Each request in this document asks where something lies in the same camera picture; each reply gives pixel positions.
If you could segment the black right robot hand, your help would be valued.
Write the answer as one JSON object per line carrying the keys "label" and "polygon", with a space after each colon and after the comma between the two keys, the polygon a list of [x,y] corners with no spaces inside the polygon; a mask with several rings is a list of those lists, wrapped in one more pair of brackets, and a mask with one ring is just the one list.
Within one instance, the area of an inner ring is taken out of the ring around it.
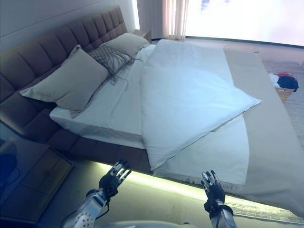
{"label": "black right robot hand", "polygon": [[207,205],[215,208],[225,203],[225,192],[213,170],[202,173],[203,180],[201,184],[207,195]]}

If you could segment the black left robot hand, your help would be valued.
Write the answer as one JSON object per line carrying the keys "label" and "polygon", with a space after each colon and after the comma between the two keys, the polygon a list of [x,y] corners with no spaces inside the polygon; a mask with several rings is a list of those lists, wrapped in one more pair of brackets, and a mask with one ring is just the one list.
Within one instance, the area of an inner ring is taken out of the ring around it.
{"label": "black left robot hand", "polygon": [[99,188],[107,198],[111,198],[118,193],[118,187],[131,172],[128,162],[120,160],[100,179]]}

